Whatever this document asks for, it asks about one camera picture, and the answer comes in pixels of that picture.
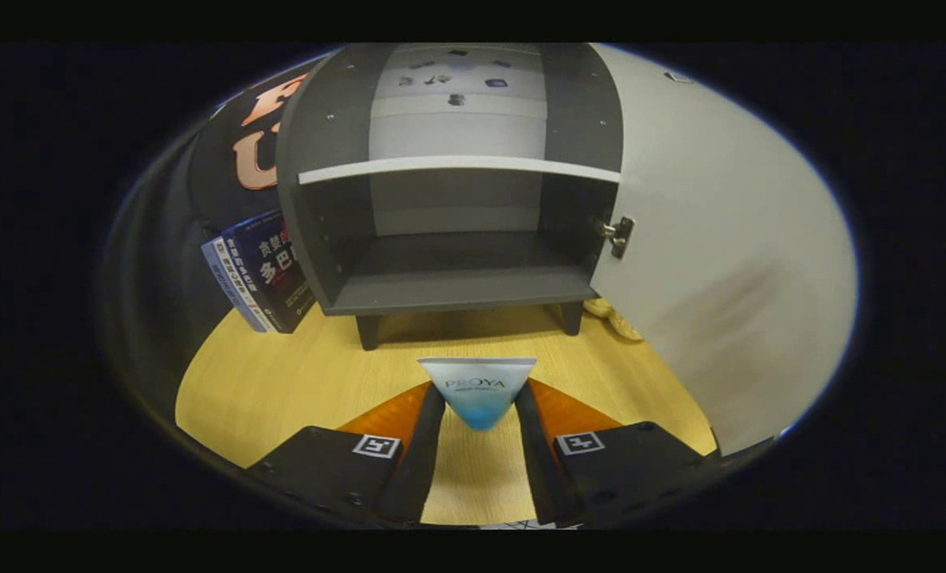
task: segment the door hinge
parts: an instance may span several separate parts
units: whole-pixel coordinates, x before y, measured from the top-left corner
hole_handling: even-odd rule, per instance
[[[610,254],[620,259],[625,256],[625,249],[629,247],[629,239],[632,238],[632,229],[636,226],[636,221],[628,217],[622,217],[621,222],[616,225],[607,224],[596,217],[590,218],[593,229],[604,239],[610,239],[613,248]]]

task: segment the cabinet door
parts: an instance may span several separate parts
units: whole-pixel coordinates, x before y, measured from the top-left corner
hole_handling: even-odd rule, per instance
[[[655,62],[594,48],[625,130],[612,221],[635,228],[623,258],[604,246],[590,284],[737,452],[790,427],[839,366],[858,307],[850,229],[772,127]]]

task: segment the black background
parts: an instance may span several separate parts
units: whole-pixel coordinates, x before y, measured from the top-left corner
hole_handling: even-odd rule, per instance
[[[88,265],[121,179],[208,106],[327,47],[0,43],[0,528],[305,526],[168,445],[114,389]],[[869,279],[833,392],[651,526],[946,528],[946,44],[641,48],[826,167]]]

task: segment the book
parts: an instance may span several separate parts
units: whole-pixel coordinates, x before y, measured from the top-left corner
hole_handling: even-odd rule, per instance
[[[222,239],[244,290],[253,296],[272,330],[295,331],[313,305],[313,294],[295,258],[281,211],[233,225],[222,232]]]
[[[261,322],[263,313],[259,312],[259,309],[252,309],[247,307],[246,301],[243,300],[243,296],[239,293],[235,286],[232,284],[232,280],[228,276],[228,272],[225,269],[225,264],[222,262],[221,257],[218,254],[219,244],[221,244],[222,250],[225,248],[225,240],[222,238],[217,238],[211,240],[211,242],[204,243],[200,246],[200,250],[204,253],[204,258],[208,261],[208,268],[211,269],[211,272],[215,275],[215,280],[218,282],[218,286],[221,287],[221,290],[224,291],[225,296],[228,297],[228,300],[232,302],[232,305],[239,310],[239,314],[243,315],[243,319],[246,319],[246,322],[250,324],[251,329],[257,331],[257,333],[266,333],[268,329]]]
[[[228,247],[228,241],[224,236],[221,236],[219,239],[221,240],[215,243],[215,251],[218,253],[218,258],[222,262],[225,274],[228,276],[229,282],[232,283],[233,289],[236,289],[236,293],[239,293],[239,296],[243,299],[243,303],[246,304],[247,308],[258,318],[259,322],[264,326],[266,333],[277,331],[274,324],[268,319],[268,316],[264,314],[264,309],[257,303],[253,294],[247,289],[247,284],[243,281],[243,277],[239,275],[239,271],[236,270],[232,252]]]

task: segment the orange lettering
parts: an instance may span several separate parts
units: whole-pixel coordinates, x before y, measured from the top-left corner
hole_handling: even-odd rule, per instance
[[[277,127],[276,124],[272,131],[277,131]],[[236,176],[239,178],[239,184],[255,191],[269,188],[278,182],[275,166],[269,170],[261,170],[257,166],[257,146],[262,137],[264,137],[264,131],[257,131],[232,146],[232,151],[236,152]]]
[[[305,78],[306,74],[304,73],[304,75],[297,77],[297,79],[288,80],[286,83],[281,84],[281,86],[275,86],[263,94],[257,95],[257,103],[254,105],[254,111],[250,112],[250,116],[243,120],[243,126],[247,126],[253,123],[253,121],[261,119],[261,117],[279,109],[285,103],[285,100],[295,93],[295,88],[298,88],[299,84]]]

